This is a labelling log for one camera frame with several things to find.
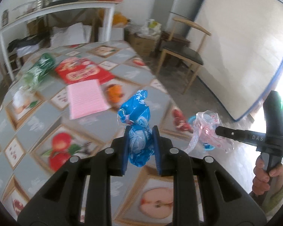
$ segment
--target human hand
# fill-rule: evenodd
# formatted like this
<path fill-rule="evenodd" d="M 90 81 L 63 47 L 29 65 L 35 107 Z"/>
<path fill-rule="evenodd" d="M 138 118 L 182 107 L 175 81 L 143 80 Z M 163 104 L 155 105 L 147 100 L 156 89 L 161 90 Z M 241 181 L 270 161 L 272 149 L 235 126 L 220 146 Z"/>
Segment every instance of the human hand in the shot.
<path fill-rule="evenodd" d="M 254 174 L 256 175 L 253 179 L 253 192 L 256 195 L 262 195 L 265 191 L 270 189 L 270 185 L 268 181 L 270 177 L 278 177 L 274 194 L 281 190 L 283 186 L 283 164 L 277 165 L 274 169 L 272 169 L 269 174 L 263 170 L 264 161 L 260 158 L 260 156 L 256 160 L 256 166 L 254 168 Z"/>

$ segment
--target blue candy wrapper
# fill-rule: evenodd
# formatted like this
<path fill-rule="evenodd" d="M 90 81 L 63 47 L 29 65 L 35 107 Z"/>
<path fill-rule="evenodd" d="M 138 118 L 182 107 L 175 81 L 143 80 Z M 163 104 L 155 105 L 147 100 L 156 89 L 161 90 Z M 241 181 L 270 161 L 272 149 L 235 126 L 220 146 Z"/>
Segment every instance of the blue candy wrapper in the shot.
<path fill-rule="evenodd" d="M 148 124 L 150 109 L 145 103 L 147 96 L 147 90 L 138 90 L 118 110 L 121 122 L 131 126 L 129 161 L 138 167 L 144 166 L 154 154 L 152 130 Z"/>

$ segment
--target metal rivet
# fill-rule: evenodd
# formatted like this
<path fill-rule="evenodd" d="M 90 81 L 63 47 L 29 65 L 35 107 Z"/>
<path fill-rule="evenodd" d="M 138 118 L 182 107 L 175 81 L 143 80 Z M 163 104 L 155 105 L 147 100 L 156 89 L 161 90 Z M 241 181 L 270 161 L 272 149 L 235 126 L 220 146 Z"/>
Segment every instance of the metal rivet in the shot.
<path fill-rule="evenodd" d="M 207 163 L 213 163 L 214 158 L 211 157 L 211 156 L 207 156 L 207 157 L 204 158 L 204 160 L 205 160 Z"/>
<path fill-rule="evenodd" d="M 113 153 L 114 153 L 114 149 L 112 149 L 112 148 L 107 148 L 107 149 L 105 149 L 105 153 L 106 153 L 106 154 L 113 154 Z"/>
<path fill-rule="evenodd" d="M 178 152 L 179 152 L 179 150 L 177 148 L 171 148 L 170 149 L 171 154 L 177 154 Z"/>
<path fill-rule="evenodd" d="M 78 156 L 76 156 L 76 155 L 74 155 L 74 156 L 72 156 L 72 157 L 70 157 L 70 162 L 71 163 L 76 163 L 76 162 L 78 162 L 79 161 L 79 157 Z"/>

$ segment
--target patterned tablecloth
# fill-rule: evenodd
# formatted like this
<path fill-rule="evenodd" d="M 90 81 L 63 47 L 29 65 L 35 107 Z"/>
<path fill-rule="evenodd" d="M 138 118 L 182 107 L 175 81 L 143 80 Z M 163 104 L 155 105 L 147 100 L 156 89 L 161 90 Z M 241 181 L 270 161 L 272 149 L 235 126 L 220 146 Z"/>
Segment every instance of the patterned tablecloth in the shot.
<path fill-rule="evenodd" d="M 70 120 L 66 85 L 55 74 L 46 76 L 33 100 L 22 109 L 13 107 L 11 90 L 6 94 L 0 109 L 0 200 L 15 219 L 70 155 L 95 155 L 109 147 L 113 139 L 123 136 L 117 109 L 139 89 L 148 91 L 146 104 L 151 111 L 151 128 L 157 125 L 161 135 L 181 149 L 191 140 L 189 131 L 176 129 L 180 110 L 150 69 L 134 60 L 136 52 L 123 41 L 104 45 L 115 49 L 107 52 L 107 48 L 99 48 L 101 43 L 42 49 L 28 59 L 17 79 L 44 52 L 54 55 L 57 64 L 73 56 L 88 58 L 116 76 L 101 85 L 104 91 L 110 84 L 122 86 L 124 94 L 111 109 Z M 67 149 L 51 156 L 53 146 Z M 142 168 L 129 163 L 124 177 L 111 178 L 111 207 L 114 225 L 167 224 L 172 219 L 173 180 L 157 176 L 153 156 Z"/>

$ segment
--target white table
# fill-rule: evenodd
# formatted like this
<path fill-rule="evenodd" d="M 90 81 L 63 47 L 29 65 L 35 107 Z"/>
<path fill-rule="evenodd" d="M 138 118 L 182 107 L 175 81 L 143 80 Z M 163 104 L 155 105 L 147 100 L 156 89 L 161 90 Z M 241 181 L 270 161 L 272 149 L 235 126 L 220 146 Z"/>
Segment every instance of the white table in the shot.
<path fill-rule="evenodd" d="M 11 77 L 11 80 L 13 81 L 15 77 L 13 74 L 13 70 L 11 68 L 11 64 L 9 62 L 7 47 L 5 45 L 4 38 L 3 38 L 3 33 L 5 31 L 7 31 L 10 28 L 13 28 L 16 25 L 19 25 L 20 23 L 26 22 L 30 19 L 35 19 L 36 17 L 44 16 L 50 13 L 71 10 L 71 9 L 81 9 L 81 8 L 106 8 L 103 28 L 105 28 L 105 41 L 109 41 L 110 36 L 111 36 L 115 4 L 118 4 L 118 3 L 119 2 L 110 2 L 110 1 L 87 1 L 87 2 L 74 2 L 74 3 L 65 3 L 65 4 L 50 6 L 50 7 L 46 7 L 46 8 L 34 11 L 32 13 L 28 13 L 23 16 L 20 16 L 14 22 L 11 22 L 7 24 L 6 26 L 2 27 L 2 29 L 0 30 L 0 43 L 1 43 L 1 48 L 2 48 L 3 58 L 5 61 L 6 67 L 8 69 L 8 73 Z"/>

